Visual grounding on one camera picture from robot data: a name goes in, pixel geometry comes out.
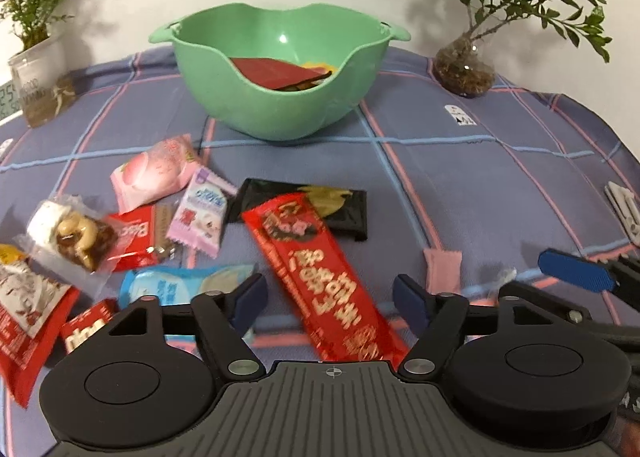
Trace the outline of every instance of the black circular cover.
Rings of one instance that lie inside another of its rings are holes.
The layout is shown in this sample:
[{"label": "black circular cover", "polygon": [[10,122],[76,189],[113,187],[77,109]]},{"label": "black circular cover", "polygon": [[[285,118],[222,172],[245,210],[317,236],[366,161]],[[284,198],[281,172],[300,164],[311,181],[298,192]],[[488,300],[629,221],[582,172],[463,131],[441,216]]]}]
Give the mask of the black circular cover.
[{"label": "black circular cover", "polygon": [[509,316],[501,310],[498,331],[460,347],[446,368],[461,410],[505,429],[557,432],[616,409],[630,377],[622,351],[565,322],[516,325]]},{"label": "black circular cover", "polygon": [[112,323],[60,361],[40,387],[40,406],[56,438],[98,449],[136,448],[191,427],[213,401],[206,365],[166,345],[161,326],[159,335],[119,335]]}]

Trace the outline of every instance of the green plastic basin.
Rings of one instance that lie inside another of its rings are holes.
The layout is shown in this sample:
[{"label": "green plastic basin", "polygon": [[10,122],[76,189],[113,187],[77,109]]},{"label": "green plastic basin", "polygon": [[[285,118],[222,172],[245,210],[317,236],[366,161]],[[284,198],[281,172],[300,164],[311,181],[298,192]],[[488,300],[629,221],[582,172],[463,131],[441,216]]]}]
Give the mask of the green plastic basin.
[{"label": "green plastic basin", "polygon": [[[174,44],[185,84],[212,117],[275,141],[305,137],[344,117],[369,90],[389,42],[410,39],[405,29],[329,4],[290,10],[221,5],[149,37]],[[325,63],[338,70],[317,87],[281,92],[247,80],[230,57]]]}]

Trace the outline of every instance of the small pink package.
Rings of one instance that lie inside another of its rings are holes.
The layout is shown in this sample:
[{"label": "small pink package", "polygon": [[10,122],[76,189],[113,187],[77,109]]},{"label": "small pink package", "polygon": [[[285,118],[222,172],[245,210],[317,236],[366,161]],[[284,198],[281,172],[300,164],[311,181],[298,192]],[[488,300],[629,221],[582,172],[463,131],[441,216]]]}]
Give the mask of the small pink package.
[{"label": "small pink package", "polygon": [[220,249],[227,196],[236,193],[233,185],[200,166],[191,177],[166,236],[215,259]]},{"label": "small pink package", "polygon": [[111,173],[118,212],[128,213],[180,191],[198,166],[188,133],[156,143]]}]

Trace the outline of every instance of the bowl handle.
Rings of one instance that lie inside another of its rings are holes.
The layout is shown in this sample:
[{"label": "bowl handle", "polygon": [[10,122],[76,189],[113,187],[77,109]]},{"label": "bowl handle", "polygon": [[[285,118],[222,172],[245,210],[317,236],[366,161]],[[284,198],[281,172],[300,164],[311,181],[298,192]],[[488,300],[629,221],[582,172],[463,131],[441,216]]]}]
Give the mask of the bowl handle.
[{"label": "bowl handle", "polygon": [[411,34],[404,27],[400,27],[399,25],[393,25],[387,22],[380,22],[382,25],[389,27],[389,32],[391,34],[391,40],[400,40],[401,42],[408,42],[411,40]]},{"label": "bowl handle", "polygon": [[158,27],[149,35],[149,43],[162,43],[174,41],[174,30],[172,26],[180,23],[180,20],[173,20],[165,25]]}]

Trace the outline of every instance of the blue snack package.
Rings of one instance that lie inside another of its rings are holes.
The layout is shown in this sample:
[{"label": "blue snack package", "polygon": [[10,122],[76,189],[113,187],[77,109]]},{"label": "blue snack package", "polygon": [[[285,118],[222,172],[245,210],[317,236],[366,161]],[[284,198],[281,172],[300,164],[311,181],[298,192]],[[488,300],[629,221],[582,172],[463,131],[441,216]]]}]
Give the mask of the blue snack package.
[{"label": "blue snack package", "polygon": [[[255,264],[219,265],[206,269],[177,269],[155,265],[127,271],[120,288],[118,306],[124,309],[145,294],[158,296],[160,305],[189,303],[194,296],[207,291],[230,293],[255,271]],[[244,341],[252,338],[250,329]],[[168,335],[167,342],[175,347],[193,352],[193,336]]]}]

